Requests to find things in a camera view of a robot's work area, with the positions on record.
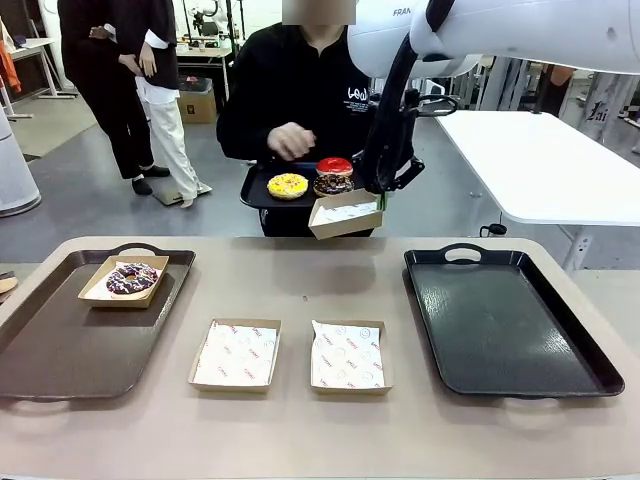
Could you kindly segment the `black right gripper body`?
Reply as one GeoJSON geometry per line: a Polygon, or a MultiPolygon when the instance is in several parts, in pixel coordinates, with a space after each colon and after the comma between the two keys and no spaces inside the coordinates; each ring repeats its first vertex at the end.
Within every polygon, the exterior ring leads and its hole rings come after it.
{"type": "Polygon", "coordinates": [[[381,150],[366,147],[360,158],[362,186],[372,194],[403,190],[406,182],[398,175],[403,155],[402,147],[383,147],[381,150]]]}

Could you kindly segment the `person's right hand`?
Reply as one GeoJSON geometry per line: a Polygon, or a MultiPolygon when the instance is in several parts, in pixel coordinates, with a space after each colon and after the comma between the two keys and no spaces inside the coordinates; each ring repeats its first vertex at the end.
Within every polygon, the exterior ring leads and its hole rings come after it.
{"type": "Polygon", "coordinates": [[[272,129],[267,136],[269,149],[285,161],[294,161],[306,156],[315,146],[316,137],[295,122],[272,129]]]}

